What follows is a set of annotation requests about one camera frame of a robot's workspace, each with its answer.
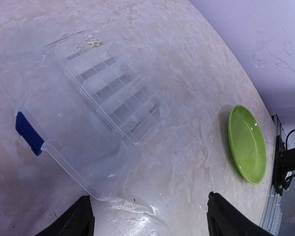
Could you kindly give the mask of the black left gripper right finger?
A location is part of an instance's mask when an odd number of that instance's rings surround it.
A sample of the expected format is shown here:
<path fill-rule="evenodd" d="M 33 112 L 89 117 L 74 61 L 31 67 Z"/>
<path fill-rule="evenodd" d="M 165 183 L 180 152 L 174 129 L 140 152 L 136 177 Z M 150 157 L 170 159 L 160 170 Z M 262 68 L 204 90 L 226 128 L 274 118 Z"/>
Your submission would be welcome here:
<path fill-rule="evenodd" d="M 208 195 L 207 223 L 210 236 L 269 236 L 219 193 Z"/>

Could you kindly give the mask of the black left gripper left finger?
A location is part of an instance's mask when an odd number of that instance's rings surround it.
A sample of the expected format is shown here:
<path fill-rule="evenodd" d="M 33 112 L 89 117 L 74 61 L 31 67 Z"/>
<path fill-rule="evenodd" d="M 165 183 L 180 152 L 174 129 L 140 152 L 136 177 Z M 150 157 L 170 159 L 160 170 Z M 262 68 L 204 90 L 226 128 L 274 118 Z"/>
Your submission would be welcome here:
<path fill-rule="evenodd" d="M 90 196 L 81 196 L 55 222 L 37 236 L 93 236 L 95 217 Z"/>

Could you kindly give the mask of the clear plastic pill organizer box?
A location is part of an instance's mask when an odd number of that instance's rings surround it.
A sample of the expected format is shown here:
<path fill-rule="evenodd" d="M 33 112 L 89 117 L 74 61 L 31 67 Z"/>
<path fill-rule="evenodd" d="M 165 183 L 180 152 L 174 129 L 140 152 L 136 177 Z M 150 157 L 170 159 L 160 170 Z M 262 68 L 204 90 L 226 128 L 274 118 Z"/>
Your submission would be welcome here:
<path fill-rule="evenodd" d="M 32 152 L 50 154 L 99 200 L 114 195 L 170 111 L 134 52 L 94 29 L 0 53 L 0 88 Z"/>

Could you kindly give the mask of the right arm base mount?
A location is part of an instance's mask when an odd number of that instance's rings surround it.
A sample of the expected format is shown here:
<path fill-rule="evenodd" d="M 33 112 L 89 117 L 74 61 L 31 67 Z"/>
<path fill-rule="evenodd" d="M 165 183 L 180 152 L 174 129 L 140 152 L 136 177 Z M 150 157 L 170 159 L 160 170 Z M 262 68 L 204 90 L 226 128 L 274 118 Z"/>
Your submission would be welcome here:
<path fill-rule="evenodd" d="M 282 197 L 284 190 L 287 190 L 295 177 L 295 148 L 288 149 L 288 138 L 295 132 L 295 129 L 290 131 L 285 139 L 285 149 L 280 150 L 282 140 L 281 136 L 275 138 L 274 152 L 274 169 L 272 185 L 276 194 Z"/>

